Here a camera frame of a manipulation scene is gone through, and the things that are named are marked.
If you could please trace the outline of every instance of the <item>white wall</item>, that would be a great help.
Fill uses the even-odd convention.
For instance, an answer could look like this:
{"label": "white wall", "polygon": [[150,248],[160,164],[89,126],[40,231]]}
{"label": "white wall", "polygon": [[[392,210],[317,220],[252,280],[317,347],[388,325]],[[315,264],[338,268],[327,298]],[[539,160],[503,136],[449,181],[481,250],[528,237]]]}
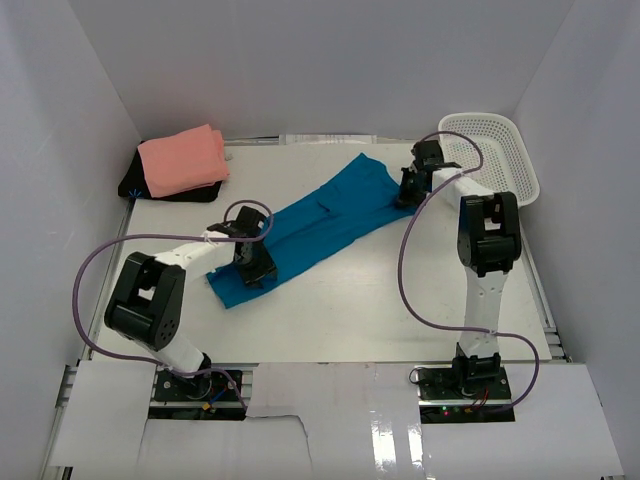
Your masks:
{"label": "white wall", "polygon": [[[115,235],[139,136],[66,0],[0,2],[0,477],[33,480],[65,364],[82,258]],[[89,320],[104,266],[83,292]]]}
{"label": "white wall", "polygon": [[515,113],[542,189],[524,225],[630,479],[640,478],[639,87],[638,2],[576,0]]}
{"label": "white wall", "polygon": [[573,0],[70,0],[143,137],[511,114]]}

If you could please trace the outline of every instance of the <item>folded cloth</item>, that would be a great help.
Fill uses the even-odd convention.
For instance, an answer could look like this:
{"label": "folded cloth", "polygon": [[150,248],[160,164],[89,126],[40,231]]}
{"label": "folded cloth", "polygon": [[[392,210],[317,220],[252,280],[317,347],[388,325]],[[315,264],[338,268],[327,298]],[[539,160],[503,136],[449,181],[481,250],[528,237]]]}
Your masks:
{"label": "folded cloth", "polygon": [[150,200],[163,200],[166,202],[198,202],[209,203],[218,198],[218,192],[222,182],[216,182],[206,187],[194,188],[186,192],[175,193],[167,197],[153,198],[147,182],[144,178],[142,159],[140,152],[136,149],[129,170],[118,185],[118,196],[123,198],[146,198]]}
{"label": "folded cloth", "polygon": [[222,134],[209,125],[149,140],[138,152],[154,198],[214,185],[229,176]]}
{"label": "folded cloth", "polygon": [[275,214],[264,244],[278,267],[277,280],[248,289],[227,265],[207,275],[211,287],[227,308],[264,295],[357,238],[412,215],[395,208],[398,188],[382,163],[361,153],[322,187]]}

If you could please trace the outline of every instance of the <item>white basket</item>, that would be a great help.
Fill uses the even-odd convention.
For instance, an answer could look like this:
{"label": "white basket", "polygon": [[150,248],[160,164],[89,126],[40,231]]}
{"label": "white basket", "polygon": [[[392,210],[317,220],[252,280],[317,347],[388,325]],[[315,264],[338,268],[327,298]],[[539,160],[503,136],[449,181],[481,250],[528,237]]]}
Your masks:
{"label": "white basket", "polygon": [[[440,120],[438,130],[461,133],[478,144],[484,167],[469,176],[480,185],[515,193],[519,207],[538,198],[538,179],[518,127],[511,120],[492,113],[455,113]],[[440,147],[445,162],[456,162],[462,168],[478,165],[477,152],[460,137],[440,135]]]}

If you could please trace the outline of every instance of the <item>pink cloth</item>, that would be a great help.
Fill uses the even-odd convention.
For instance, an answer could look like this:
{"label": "pink cloth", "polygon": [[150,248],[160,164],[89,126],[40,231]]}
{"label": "pink cloth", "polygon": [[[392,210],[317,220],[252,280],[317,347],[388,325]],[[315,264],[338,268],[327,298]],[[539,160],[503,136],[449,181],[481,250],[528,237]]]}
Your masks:
{"label": "pink cloth", "polygon": [[229,176],[222,134],[210,125],[149,140],[138,151],[154,198],[213,185]]}

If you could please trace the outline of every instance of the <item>blue cloth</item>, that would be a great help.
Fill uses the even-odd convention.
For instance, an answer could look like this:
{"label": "blue cloth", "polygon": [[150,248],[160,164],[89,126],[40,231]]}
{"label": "blue cloth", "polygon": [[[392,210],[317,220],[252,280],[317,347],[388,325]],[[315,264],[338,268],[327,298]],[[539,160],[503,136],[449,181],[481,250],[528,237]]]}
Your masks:
{"label": "blue cloth", "polygon": [[227,265],[207,275],[211,287],[227,308],[264,295],[357,238],[413,214],[394,207],[398,188],[382,163],[361,153],[319,189],[275,214],[264,244],[278,268],[277,280],[249,289]]}

